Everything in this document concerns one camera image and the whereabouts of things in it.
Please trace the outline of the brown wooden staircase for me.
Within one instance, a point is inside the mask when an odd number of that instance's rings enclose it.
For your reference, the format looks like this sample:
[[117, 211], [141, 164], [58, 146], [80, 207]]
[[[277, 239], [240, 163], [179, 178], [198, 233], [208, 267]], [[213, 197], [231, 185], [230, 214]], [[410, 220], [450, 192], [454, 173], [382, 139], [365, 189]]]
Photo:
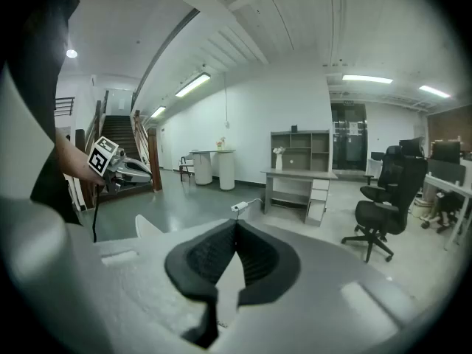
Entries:
[[71, 135], [77, 148], [90, 154], [93, 144], [104, 136], [123, 148], [128, 157], [142, 162], [152, 173], [149, 184], [127, 187], [117, 194], [108, 194], [104, 187], [97, 190], [87, 181], [76, 181], [73, 196], [78, 198], [82, 210], [95, 207], [97, 202], [162, 190], [156, 131], [145, 130], [139, 111], [133, 109], [133, 103], [132, 91], [106, 89], [103, 97], [92, 104], [91, 113], [81, 117], [82, 104], [75, 97], [73, 114], [76, 127], [71, 129]]

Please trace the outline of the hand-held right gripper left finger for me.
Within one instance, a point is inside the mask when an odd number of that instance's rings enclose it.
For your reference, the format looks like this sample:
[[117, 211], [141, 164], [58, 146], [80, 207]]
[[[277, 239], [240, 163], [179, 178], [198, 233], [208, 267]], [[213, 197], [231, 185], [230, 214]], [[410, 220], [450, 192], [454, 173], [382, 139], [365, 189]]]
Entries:
[[216, 284], [235, 252], [235, 220], [228, 220], [192, 240], [175, 246], [166, 256], [164, 268], [181, 295], [202, 302], [200, 322], [183, 334], [199, 347], [209, 347], [218, 337]]

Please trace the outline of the wooden shelf unit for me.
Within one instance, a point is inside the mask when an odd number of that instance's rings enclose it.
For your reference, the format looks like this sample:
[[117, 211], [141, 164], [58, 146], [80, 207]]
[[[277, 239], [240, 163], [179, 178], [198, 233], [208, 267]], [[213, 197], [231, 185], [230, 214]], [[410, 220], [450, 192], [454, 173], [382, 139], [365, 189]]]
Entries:
[[271, 167], [275, 169], [274, 148], [284, 147], [282, 155], [283, 170], [309, 170], [316, 172], [331, 171], [330, 132], [327, 130], [271, 132]]

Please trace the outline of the dark desk divider panel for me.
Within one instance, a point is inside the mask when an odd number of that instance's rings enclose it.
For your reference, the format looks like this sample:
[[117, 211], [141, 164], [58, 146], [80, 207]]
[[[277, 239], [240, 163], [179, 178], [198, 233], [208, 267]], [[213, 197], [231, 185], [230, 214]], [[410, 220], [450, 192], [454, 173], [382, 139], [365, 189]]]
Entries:
[[428, 159], [428, 172], [435, 178], [462, 186], [465, 180], [466, 168], [461, 164]]

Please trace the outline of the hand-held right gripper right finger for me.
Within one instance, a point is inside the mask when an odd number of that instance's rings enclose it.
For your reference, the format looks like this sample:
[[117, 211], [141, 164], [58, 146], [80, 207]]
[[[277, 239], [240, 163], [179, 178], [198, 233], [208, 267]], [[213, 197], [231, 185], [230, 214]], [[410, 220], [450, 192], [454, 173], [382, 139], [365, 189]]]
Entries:
[[245, 221], [235, 226], [235, 251], [245, 282], [239, 305], [276, 302], [299, 277], [299, 256], [292, 246]]

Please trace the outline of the white wall conduit with socket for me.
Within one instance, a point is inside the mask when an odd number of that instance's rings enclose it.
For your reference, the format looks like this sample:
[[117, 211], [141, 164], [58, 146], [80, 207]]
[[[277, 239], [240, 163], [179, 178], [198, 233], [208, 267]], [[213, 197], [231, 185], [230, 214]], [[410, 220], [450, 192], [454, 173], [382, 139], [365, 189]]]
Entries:
[[229, 112], [228, 112], [228, 91], [227, 91], [226, 72], [223, 74], [223, 92], [224, 92], [224, 108], [225, 108], [224, 126], [225, 128], [229, 129], [230, 123], [229, 123]]

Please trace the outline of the black metal railing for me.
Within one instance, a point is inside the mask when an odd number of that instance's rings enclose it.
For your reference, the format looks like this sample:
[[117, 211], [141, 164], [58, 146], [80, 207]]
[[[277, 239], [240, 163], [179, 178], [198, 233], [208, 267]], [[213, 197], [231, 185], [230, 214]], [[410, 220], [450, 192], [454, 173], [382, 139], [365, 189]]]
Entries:
[[74, 97], [59, 97], [55, 99], [55, 117], [70, 117], [74, 110]]

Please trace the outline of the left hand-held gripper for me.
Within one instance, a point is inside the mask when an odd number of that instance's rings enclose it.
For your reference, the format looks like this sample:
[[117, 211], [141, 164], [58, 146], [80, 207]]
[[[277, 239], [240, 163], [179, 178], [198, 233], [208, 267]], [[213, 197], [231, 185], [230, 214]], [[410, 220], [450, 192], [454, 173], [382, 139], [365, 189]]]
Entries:
[[108, 194], [151, 182], [151, 171], [139, 160], [128, 157], [123, 148], [101, 136], [88, 155], [89, 167], [105, 180]]

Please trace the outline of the person in black shirt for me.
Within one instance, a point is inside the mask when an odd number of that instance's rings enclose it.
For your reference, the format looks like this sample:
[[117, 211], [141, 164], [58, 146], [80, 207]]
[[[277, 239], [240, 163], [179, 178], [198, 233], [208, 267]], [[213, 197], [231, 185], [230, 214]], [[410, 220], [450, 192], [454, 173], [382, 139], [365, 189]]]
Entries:
[[69, 185], [55, 148], [55, 98], [66, 57], [69, 19], [78, 0], [5, 0], [0, 13], [7, 23], [1, 42], [5, 64], [26, 107], [54, 147], [40, 171], [31, 199], [56, 211], [67, 223], [79, 222]]

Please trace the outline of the black mesh office chair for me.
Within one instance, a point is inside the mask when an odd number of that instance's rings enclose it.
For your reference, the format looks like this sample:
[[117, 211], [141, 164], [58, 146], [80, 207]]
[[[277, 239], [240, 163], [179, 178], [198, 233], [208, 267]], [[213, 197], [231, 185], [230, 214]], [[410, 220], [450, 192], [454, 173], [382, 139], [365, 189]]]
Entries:
[[363, 186], [362, 195], [371, 201], [390, 202], [392, 193], [400, 180], [403, 170], [403, 156], [399, 145], [389, 146], [382, 158], [381, 173], [376, 186]]
[[367, 243], [365, 261], [369, 262], [374, 246], [387, 253], [389, 262], [394, 252], [386, 245], [387, 235], [399, 235], [406, 229], [409, 208], [423, 186], [428, 170], [421, 137], [399, 141], [403, 156], [403, 170], [390, 202], [378, 203], [365, 197], [355, 208], [355, 232], [360, 235], [343, 237], [342, 244]]

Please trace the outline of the dark glass double door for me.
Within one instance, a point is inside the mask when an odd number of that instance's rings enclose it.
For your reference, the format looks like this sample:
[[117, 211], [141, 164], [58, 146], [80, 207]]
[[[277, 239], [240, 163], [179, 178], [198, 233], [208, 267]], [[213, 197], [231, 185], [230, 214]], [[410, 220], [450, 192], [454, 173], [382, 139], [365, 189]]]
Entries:
[[332, 103], [333, 169], [366, 170], [367, 115], [363, 104]]

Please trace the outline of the grey wooden desk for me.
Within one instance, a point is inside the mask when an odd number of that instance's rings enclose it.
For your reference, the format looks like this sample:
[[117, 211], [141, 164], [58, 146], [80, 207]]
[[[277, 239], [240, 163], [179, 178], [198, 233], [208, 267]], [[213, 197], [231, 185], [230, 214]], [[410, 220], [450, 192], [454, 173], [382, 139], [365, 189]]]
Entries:
[[265, 174], [264, 214], [273, 201], [297, 204], [304, 208], [303, 222], [321, 226], [325, 214], [330, 182], [337, 179], [333, 172], [310, 170], [263, 170]]

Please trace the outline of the person's left forearm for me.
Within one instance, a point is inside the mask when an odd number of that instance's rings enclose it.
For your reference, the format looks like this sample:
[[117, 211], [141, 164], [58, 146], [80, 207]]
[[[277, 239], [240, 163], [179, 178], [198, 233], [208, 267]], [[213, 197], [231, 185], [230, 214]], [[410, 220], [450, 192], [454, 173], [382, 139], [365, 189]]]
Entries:
[[89, 167], [88, 156], [76, 148], [58, 128], [55, 130], [55, 148], [62, 173], [99, 186], [105, 185], [104, 179]]

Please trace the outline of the white curved bar table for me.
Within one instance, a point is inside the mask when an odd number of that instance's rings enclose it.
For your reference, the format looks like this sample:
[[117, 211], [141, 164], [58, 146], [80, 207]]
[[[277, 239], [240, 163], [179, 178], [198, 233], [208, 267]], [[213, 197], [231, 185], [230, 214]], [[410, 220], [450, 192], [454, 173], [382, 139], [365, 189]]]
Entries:
[[210, 185], [217, 171], [221, 190], [235, 188], [235, 150], [194, 150], [190, 154], [198, 186]]

